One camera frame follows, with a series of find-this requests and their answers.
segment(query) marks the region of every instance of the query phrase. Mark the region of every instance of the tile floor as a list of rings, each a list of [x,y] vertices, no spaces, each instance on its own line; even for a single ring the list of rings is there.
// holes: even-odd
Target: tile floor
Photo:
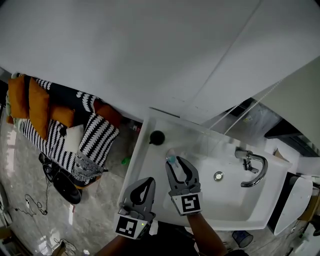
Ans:
[[[46,200],[46,178],[38,161],[40,151],[6,123],[4,112],[0,120],[0,181],[10,205],[27,211],[25,194],[30,194],[42,204]],[[126,126],[121,127],[106,161],[109,172],[83,191],[82,201],[75,207],[72,224],[69,219],[70,204],[53,186],[49,187],[46,216],[41,215],[33,204],[31,207],[36,212],[33,217],[10,210],[13,220],[11,228],[31,252],[41,251],[44,255],[50,255],[58,246],[54,238],[65,238],[76,246],[77,255],[81,255],[84,249],[94,254],[115,237],[112,231],[113,215],[118,209],[117,200],[128,168],[121,161],[132,154],[137,138],[134,131]],[[299,222],[299,228],[289,236],[294,224],[278,237],[273,236],[268,228],[251,230],[249,232],[254,240],[245,251],[251,256],[284,255],[303,225]],[[217,233],[228,248],[237,249],[232,232]]]

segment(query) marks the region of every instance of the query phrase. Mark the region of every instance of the sink basin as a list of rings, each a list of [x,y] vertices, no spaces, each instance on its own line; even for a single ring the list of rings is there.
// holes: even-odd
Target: sink basin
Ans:
[[[165,134],[162,145],[149,144],[149,136],[155,130]],[[243,169],[242,161],[235,157],[237,147],[268,161],[264,179],[253,187],[241,187],[241,182],[251,181],[258,174]],[[170,186],[165,168],[168,150],[174,150],[177,156],[187,159],[198,170],[203,195],[202,214],[214,229],[253,230],[267,225],[291,164],[262,149],[152,109],[143,122],[118,203],[128,185],[153,177],[156,182],[152,206],[155,219],[189,226],[187,218],[179,216],[168,195]],[[252,167],[261,170],[260,162],[252,160],[251,163]],[[219,181],[215,180],[217,172],[223,173]],[[176,176],[180,181],[186,178],[183,172]]]

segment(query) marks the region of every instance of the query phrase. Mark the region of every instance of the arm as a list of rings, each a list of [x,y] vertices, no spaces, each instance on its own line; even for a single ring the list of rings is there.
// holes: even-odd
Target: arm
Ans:
[[[118,235],[105,247],[96,253],[95,256],[114,256],[127,255],[128,251],[132,250],[134,240]]]
[[[224,256],[227,254],[227,249],[220,237],[201,213],[188,215],[187,218],[200,253],[207,256]]]

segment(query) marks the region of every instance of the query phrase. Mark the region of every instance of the chrome faucet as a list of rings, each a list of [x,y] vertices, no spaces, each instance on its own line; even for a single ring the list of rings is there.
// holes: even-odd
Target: chrome faucet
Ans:
[[[268,170],[268,161],[261,155],[254,154],[252,151],[243,150],[237,148],[234,153],[236,158],[243,160],[243,169],[246,171],[253,172],[254,174],[258,173],[259,170],[252,167],[251,160],[256,160],[262,163],[262,169],[257,177],[255,177],[251,181],[243,181],[241,182],[241,187],[243,188],[251,188],[254,185],[257,185],[266,175]]]

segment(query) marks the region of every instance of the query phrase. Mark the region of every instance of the white pillow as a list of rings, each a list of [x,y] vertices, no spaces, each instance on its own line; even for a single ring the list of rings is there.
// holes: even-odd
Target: white pillow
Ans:
[[[66,129],[64,150],[77,153],[82,137],[84,136],[84,125],[78,125]]]

